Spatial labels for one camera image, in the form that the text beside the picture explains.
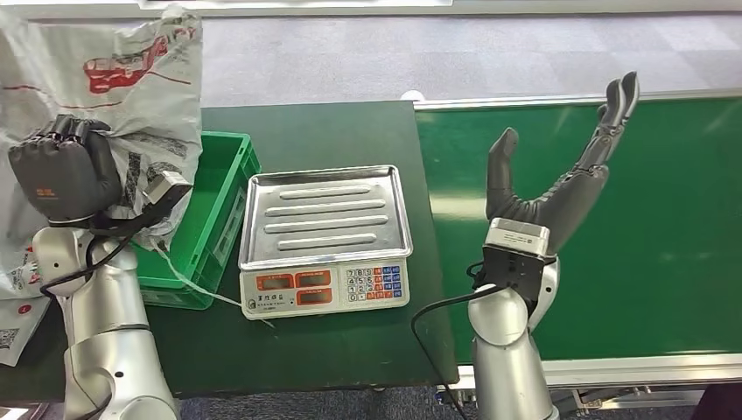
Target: barcode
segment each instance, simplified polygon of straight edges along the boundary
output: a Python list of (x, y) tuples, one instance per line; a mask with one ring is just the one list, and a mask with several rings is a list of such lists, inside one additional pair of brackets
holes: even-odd
[(15, 340), (18, 335), (18, 331), (20, 330), (17, 328), (11, 330), (0, 330), (0, 350), (10, 350), (13, 340)]

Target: white plastic bag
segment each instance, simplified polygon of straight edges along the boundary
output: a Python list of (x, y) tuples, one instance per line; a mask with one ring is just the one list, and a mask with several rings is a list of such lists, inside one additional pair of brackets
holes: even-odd
[(19, 252), (0, 254), (0, 300), (37, 298), (41, 296), (41, 275), (33, 247)]
[(49, 302), (48, 297), (0, 301), (0, 363), (16, 366)]
[[(141, 214), (142, 192), (161, 171), (193, 182), (201, 153), (201, 41), (200, 20), (179, 7), (133, 29), (33, 24), (0, 11), (0, 203), (35, 214), (25, 200), (18, 204), (7, 149), (57, 114), (111, 127), (123, 185), (111, 217)], [(148, 249), (151, 239), (169, 248), (189, 199), (135, 240)], [(24, 226), (0, 225), (0, 232), (38, 230), (38, 218), (29, 218)]]

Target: dark green table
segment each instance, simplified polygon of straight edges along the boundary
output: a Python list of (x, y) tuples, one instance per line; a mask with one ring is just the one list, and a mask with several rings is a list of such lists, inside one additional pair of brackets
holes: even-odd
[[(204, 109), (204, 130), (249, 133), (266, 172), (396, 165), (414, 252), (403, 308), (248, 322), (238, 307), (149, 307), (165, 378), (176, 396), (438, 383), (410, 332), (413, 313), (443, 297), (438, 247), (412, 105), (369, 102)], [(236, 248), (220, 292), (238, 298)], [(448, 317), (426, 316), (423, 339), (447, 381), (456, 365)], [(0, 368), (0, 401), (63, 396), (64, 330), (56, 304), (16, 368)], [(322, 358), (324, 363), (312, 360)]]
[[(499, 134), (521, 135), (513, 171), (525, 197), (584, 148), (597, 105), (558, 102), (416, 112), (446, 295), (471, 290), (464, 270), (481, 258), (487, 150)], [(639, 104), (598, 204), (561, 252), (560, 289), (535, 331), (546, 361), (742, 353), (740, 156), (740, 95)], [(471, 363), (466, 306), (450, 314), (457, 361)]]

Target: robotic hand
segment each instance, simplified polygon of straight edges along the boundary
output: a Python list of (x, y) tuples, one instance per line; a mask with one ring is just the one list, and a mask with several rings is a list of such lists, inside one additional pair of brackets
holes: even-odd
[(145, 192), (150, 203), (141, 215), (108, 218), (122, 187), (103, 130), (102, 122), (59, 115), (8, 152), (24, 194), (50, 223), (33, 248), (41, 290), (57, 298), (65, 321), (64, 418), (176, 419), (127, 243), (169, 214), (191, 185), (163, 172)]
[(559, 280), (558, 250), (582, 223), (608, 178), (613, 154), (639, 98), (636, 73), (612, 81), (598, 127), (572, 169), (541, 197), (513, 191), (510, 158), (518, 143), (506, 129), (489, 151), (486, 217), (490, 220), (476, 299), (469, 303), (479, 418), (555, 420), (531, 331), (551, 306)]

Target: red label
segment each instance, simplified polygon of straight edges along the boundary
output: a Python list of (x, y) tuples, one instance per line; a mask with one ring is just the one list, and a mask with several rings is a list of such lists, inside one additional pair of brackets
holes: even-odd
[(166, 36), (155, 38), (154, 43), (132, 54), (89, 59), (82, 66), (93, 94), (105, 94), (113, 88), (133, 86), (147, 74), (156, 57), (167, 54)]

